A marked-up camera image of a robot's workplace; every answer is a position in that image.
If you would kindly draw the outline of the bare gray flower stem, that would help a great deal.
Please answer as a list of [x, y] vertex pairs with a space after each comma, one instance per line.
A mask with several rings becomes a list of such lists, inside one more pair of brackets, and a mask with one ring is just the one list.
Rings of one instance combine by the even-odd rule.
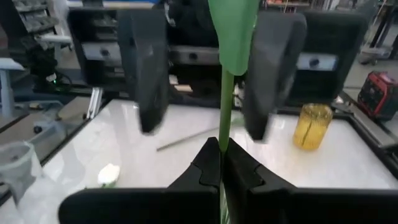
[[191, 139], [193, 139], [193, 138], [199, 137], [199, 136], [201, 136], [201, 135], [203, 135], [203, 134], [206, 134], [206, 133], [210, 133], [210, 132], [212, 132], [212, 131], [216, 131], [216, 130], [218, 130], [218, 129], [219, 129], [218, 127], [215, 127], [215, 128], [211, 128], [211, 129], [204, 130], [204, 131], [199, 132], [199, 133], [192, 134], [192, 135], [190, 135], [190, 136], [186, 136], [186, 137], [181, 138], [181, 139], [179, 139], [179, 140], [177, 140], [177, 141], [174, 141], [174, 142], [168, 143], [168, 144], [166, 144], [166, 145], [164, 145], [164, 146], [161, 146], [161, 147], [157, 148], [156, 151], [162, 151], [162, 150], [164, 150], [164, 149], [167, 149], [168, 147], [172, 147], [172, 146], [174, 146], [174, 145], [178, 145], [178, 144], [180, 144], [180, 143], [183, 143], [183, 142], [185, 142], [185, 141], [189, 141], [189, 140], [191, 140]]

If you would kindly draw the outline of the white desk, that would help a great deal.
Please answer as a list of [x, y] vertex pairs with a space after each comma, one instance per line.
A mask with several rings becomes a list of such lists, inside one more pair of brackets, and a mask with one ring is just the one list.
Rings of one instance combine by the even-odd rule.
[[11, 87], [10, 70], [24, 71], [24, 67], [12, 58], [0, 58], [0, 98], [2, 115], [14, 117], [14, 92]]

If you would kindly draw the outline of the red artificial tulip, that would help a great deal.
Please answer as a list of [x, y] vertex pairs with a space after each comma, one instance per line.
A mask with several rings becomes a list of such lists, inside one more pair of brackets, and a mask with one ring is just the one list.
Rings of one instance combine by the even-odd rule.
[[208, 0], [218, 36], [221, 72], [220, 130], [221, 158], [228, 148], [233, 105], [234, 78], [248, 69], [252, 33], [261, 0]]

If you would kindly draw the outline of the white artificial tulip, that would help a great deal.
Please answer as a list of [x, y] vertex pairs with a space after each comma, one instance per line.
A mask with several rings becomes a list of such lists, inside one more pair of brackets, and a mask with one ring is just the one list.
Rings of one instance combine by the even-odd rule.
[[111, 188], [116, 185], [119, 179], [120, 167], [114, 164], [107, 164], [98, 173], [98, 185], [101, 188]]

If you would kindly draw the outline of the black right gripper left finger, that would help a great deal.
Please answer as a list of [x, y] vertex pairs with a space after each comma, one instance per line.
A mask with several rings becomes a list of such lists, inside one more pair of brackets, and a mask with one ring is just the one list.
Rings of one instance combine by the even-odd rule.
[[169, 185], [169, 189], [205, 190], [220, 189], [221, 152], [218, 140], [210, 137], [188, 168]]

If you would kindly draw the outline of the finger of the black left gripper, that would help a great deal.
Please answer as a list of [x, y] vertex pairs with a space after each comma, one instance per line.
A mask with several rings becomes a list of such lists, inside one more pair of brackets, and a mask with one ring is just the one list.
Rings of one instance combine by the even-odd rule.
[[244, 82], [244, 125], [255, 141], [264, 140], [270, 114], [289, 95], [306, 34], [303, 14], [261, 11], [257, 16]]
[[117, 12], [118, 44], [127, 92], [139, 107], [141, 132], [152, 134], [169, 105], [169, 46], [161, 9]]

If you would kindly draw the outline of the red and black generator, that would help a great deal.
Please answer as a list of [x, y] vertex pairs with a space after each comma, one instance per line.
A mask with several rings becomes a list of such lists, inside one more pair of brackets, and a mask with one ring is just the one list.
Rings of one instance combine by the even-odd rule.
[[359, 107], [372, 119], [391, 120], [398, 112], [398, 80], [387, 72], [368, 74], [357, 99]]

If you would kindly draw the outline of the silver aluminium profile post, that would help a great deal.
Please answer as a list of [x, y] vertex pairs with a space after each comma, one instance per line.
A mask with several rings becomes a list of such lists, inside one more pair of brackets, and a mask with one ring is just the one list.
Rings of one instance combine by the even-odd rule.
[[86, 112], [86, 119], [93, 119], [100, 110], [101, 100], [103, 96], [103, 89], [100, 87], [93, 87], [91, 98]]

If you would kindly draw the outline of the yellow ribbed glass vase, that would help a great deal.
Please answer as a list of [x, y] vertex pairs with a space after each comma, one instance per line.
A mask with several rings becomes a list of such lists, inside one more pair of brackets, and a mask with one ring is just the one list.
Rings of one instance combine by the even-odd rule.
[[303, 105], [293, 135], [294, 145], [307, 151], [318, 149], [332, 119], [333, 112], [328, 105]]

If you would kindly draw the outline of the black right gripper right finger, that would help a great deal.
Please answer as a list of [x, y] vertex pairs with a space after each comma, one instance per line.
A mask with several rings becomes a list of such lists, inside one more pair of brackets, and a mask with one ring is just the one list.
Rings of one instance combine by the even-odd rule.
[[235, 187], [242, 191], [266, 192], [295, 188], [253, 158], [232, 138], [229, 138], [224, 155], [223, 180], [227, 188]]

